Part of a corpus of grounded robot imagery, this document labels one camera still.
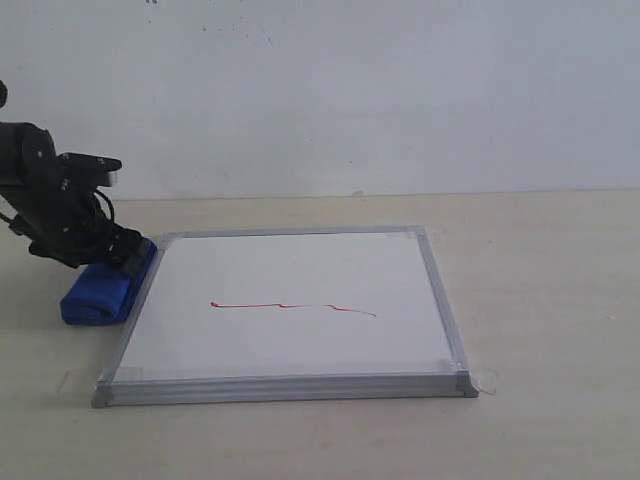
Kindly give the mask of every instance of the white wall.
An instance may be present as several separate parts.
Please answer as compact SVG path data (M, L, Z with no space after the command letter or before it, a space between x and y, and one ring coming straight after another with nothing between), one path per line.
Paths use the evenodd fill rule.
M0 78L120 198L640 187L637 0L6 0Z

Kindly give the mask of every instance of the table surface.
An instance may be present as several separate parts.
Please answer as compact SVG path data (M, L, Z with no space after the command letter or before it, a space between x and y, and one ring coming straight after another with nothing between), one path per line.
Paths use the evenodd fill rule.
M479 399L93 410L121 327L64 325L78 273L2 229L0 478L639 478L639 208L640 191L116 204L147 235L426 225L471 363L498 375Z

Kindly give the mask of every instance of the blue sponge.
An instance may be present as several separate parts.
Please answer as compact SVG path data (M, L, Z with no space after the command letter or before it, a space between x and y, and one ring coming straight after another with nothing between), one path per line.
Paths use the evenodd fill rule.
M60 314L68 325L114 325L124 322L156 253L149 254L135 278L104 263L89 265L69 293L60 300Z

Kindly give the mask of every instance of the robotic arm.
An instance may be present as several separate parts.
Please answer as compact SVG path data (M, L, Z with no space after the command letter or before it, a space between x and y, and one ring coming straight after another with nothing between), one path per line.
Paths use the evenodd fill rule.
M7 89L0 82L0 108ZM30 123L0 122L0 195L16 210L0 220L31 239L29 252L69 267L107 263L134 277L151 243L114 221L98 187L114 184L122 162L78 153L57 155L51 135ZM100 201L108 207L105 215Z

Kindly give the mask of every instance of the red line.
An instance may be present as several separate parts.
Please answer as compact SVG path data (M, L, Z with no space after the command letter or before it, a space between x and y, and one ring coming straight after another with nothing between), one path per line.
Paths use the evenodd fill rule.
M249 304L249 305L221 305L216 302L211 302L211 306L215 308L262 308L262 307L279 307L279 308L303 308L303 307L329 307L337 310L339 312L351 312L351 313L362 313L363 315L369 315L373 318L378 318L375 313L365 312L362 310L354 310L352 308L345 307L336 307L335 305L326 304L326 305L285 305L284 303L257 303L257 304Z

